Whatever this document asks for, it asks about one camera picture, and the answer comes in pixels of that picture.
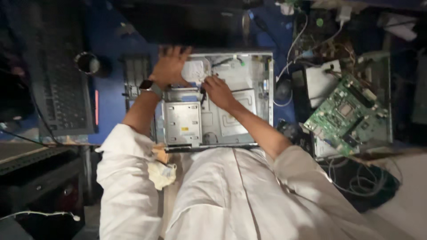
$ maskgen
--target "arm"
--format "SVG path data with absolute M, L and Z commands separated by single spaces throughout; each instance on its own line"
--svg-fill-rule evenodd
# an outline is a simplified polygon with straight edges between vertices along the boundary
M 180 51 L 179 47 L 170 48 L 159 55 L 149 79 L 160 88 L 173 83 L 188 85 L 181 77 L 181 70 L 191 49 L 184 54 Z M 152 156 L 153 142 L 148 136 L 159 101 L 155 93 L 143 92 L 122 124 L 97 149 L 104 152 L 97 169 L 97 181 L 104 189 L 99 226 L 102 240 L 158 239 L 161 228 L 158 194 L 149 179 L 146 160 Z
M 162 90 L 175 83 L 189 87 L 190 84 L 182 78 L 181 71 L 190 52 L 190 47 L 182 54 L 180 47 L 168 48 L 166 53 L 160 49 L 159 61 L 148 79 Z M 149 136 L 151 121 L 159 101 L 160 98 L 155 93 L 143 91 L 129 109 L 122 123 L 130 126 L 138 133 Z
M 203 87 L 209 98 L 235 117 L 274 159 L 273 169 L 282 184 L 295 191 L 306 206 L 315 204 L 347 235 L 354 239 L 382 239 L 363 217 L 329 182 L 329 178 L 313 158 L 267 122 L 252 114 L 234 99 L 226 83 L 216 76 L 208 77 Z
M 206 78 L 203 87 L 209 98 L 242 124 L 272 159 L 276 159 L 292 143 L 266 121 L 251 113 L 231 94 L 227 84 L 216 76 Z

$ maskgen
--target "smartwatch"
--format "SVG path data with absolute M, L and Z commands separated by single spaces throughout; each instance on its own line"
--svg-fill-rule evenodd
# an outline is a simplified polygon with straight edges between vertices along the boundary
M 163 91 L 153 81 L 150 81 L 150 80 L 142 81 L 141 85 L 139 86 L 139 89 L 154 92 L 160 98 L 160 100 L 163 99 Z

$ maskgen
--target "connector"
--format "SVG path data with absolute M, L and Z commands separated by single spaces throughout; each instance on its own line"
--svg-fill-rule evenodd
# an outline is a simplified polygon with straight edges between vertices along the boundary
M 335 21 L 339 22 L 341 26 L 344 25 L 344 23 L 348 22 L 351 19 L 351 10 L 352 7 L 350 6 L 341 6 L 338 9 Z

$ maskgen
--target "shirt sleeve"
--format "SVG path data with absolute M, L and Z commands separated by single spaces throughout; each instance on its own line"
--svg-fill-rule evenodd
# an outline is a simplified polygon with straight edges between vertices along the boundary
M 161 218 L 158 194 L 149 180 L 146 161 L 153 142 L 131 127 L 118 124 L 97 152 L 104 152 L 97 168 L 101 199 L 101 240 L 157 240 Z
M 317 205 L 354 239 L 383 239 L 331 183 L 324 170 L 299 146 L 284 150 L 274 161 L 280 181 L 294 190 L 301 203 Z

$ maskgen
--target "computer mouse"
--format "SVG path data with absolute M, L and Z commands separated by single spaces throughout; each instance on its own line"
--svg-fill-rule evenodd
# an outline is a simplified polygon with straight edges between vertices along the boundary
M 292 95 L 292 86 L 291 80 L 286 78 L 281 78 L 276 83 L 276 93 L 274 99 L 278 101 L 288 101 Z

